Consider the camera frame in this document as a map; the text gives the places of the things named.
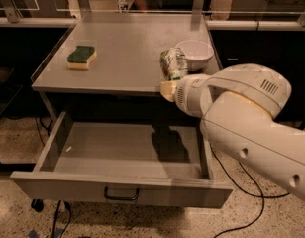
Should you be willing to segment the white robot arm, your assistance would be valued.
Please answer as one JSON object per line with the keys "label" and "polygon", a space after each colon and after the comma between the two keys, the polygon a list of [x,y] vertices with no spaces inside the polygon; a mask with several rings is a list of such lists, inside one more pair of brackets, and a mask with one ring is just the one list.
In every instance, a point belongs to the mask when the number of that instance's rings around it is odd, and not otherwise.
{"label": "white robot arm", "polygon": [[200,119],[206,141],[305,201],[305,131],[274,122],[291,95],[286,78],[253,63],[161,71],[161,95]]}

